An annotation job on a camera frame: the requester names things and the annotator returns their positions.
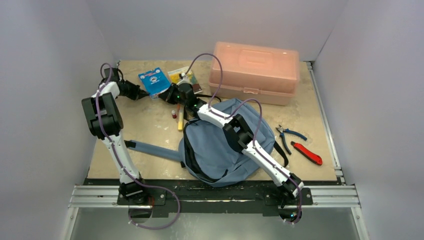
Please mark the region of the yellow treehouse book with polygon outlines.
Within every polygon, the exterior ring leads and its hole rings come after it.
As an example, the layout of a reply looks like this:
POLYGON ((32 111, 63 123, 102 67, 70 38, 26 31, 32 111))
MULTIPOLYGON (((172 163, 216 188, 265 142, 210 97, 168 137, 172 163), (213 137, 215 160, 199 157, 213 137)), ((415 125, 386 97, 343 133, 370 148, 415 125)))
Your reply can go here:
POLYGON ((201 94, 203 92, 195 74, 191 69, 189 70, 188 66, 168 71, 167 74, 173 84, 189 83, 193 87, 195 94, 201 94))

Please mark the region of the blue treehouse book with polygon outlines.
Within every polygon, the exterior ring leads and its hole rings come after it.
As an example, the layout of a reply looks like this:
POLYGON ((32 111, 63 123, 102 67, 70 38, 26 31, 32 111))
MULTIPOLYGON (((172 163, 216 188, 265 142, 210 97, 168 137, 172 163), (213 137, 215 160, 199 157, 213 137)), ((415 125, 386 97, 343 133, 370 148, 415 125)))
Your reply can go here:
POLYGON ((140 73, 138 78, 151 99, 157 99, 171 86, 171 82, 160 67, 140 73))

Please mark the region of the blue student backpack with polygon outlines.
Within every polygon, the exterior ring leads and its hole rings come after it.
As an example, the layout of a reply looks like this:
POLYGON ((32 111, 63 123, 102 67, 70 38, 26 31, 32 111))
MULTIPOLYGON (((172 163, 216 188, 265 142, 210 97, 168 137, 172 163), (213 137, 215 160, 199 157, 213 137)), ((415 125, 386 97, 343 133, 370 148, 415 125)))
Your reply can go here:
MULTIPOLYGON (((233 98, 218 102, 213 107, 231 114, 241 102, 240 99, 233 98)), ((259 113, 251 105, 245 103, 237 113, 245 118, 252 131, 256 130, 259 113)), ((264 119, 260 123, 257 140, 267 153, 276 150, 283 158, 283 165, 288 165, 285 152, 276 142, 273 130, 264 119)), ((181 163, 192 176, 215 188, 245 181, 259 169, 259 166, 247 156, 233 151, 226 145, 225 136, 219 127, 196 118, 185 124, 183 138, 177 150, 135 140, 127 142, 129 142, 127 148, 130 150, 181 163)))

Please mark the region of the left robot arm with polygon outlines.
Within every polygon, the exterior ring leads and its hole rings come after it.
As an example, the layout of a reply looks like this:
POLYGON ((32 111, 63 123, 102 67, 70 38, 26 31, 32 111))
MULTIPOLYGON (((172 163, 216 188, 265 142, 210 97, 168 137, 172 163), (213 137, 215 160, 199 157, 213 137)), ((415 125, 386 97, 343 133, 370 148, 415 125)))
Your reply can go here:
POLYGON ((95 94, 81 101, 90 133, 107 147, 119 173, 119 205, 142 205, 149 201, 149 191, 143 186, 143 178, 135 167, 128 151, 129 142, 124 140, 124 123, 116 104, 116 98, 126 97, 137 101, 149 94, 124 79, 116 67, 103 64, 102 77, 95 94))

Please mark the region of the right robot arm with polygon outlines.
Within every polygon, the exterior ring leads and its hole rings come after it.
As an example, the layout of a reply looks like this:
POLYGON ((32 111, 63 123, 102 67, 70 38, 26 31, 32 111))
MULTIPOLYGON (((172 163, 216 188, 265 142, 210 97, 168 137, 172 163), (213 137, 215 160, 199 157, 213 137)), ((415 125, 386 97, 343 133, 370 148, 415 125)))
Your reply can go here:
POLYGON ((226 145, 234 152, 247 156, 262 168, 279 188, 284 202, 292 204, 300 198, 301 190, 304 187, 302 180, 280 165, 257 141, 257 134, 262 122, 261 108, 259 116, 256 118, 257 127, 255 131, 252 131, 244 116, 237 113, 246 101, 241 102, 231 114, 226 114, 196 96, 193 87, 188 83, 172 84, 169 89, 159 94, 159 98, 170 104, 181 104, 197 120, 220 128, 226 145))

